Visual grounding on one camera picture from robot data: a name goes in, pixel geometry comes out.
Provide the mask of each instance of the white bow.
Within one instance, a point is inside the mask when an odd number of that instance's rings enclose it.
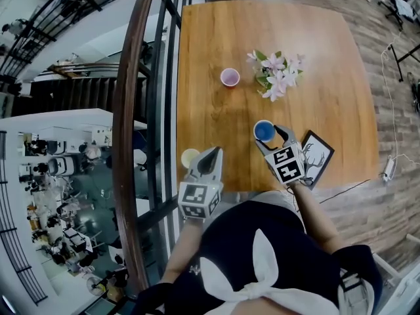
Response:
[[[258,282],[251,282],[240,291],[234,291],[226,276],[209,259],[200,258],[201,276],[208,294],[226,301],[220,307],[210,310],[206,315],[229,315],[236,305],[245,300],[266,297],[302,315],[338,315],[338,308],[321,295],[300,289],[278,289],[273,286],[278,279],[278,265],[274,249],[258,229],[255,232],[252,248],[253,265]]]

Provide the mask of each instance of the green leaf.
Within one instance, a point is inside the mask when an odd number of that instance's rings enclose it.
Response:
[[[265,84],[265,83],[267,83],[267,77],[257,77],[257,81]]]
[[[267,56],[265,56],[261,51],[256,50],[255,51],[255,56],[257,56],[257,58],[259,60],[266,60]]]

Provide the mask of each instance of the staircase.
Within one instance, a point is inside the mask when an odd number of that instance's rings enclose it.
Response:
[[[137,81],[135,120],[146,122],[144,79]],[[100,108],[112,112],[116,78],[52,79],[31,84],[31,98],[15,97],[12,116]]]

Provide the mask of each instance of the desk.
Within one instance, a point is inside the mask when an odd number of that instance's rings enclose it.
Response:
[[[271,102],[257,90],[247,53],[306,55],[299,86]],[[228,90],[224,68],[241,81]],[[221,1],[184,7],[177,104],[178,181],[187,148],[224,150],[227,191],[281,188],[255,146],[260,119],[290,127],[303,139],[311,129],[335,153],[317,186],[333,187],[377,176],[375,112],[366,72],[350,30],[337,12],[305,5]],[[277,136],[273,146],[281,146]]]

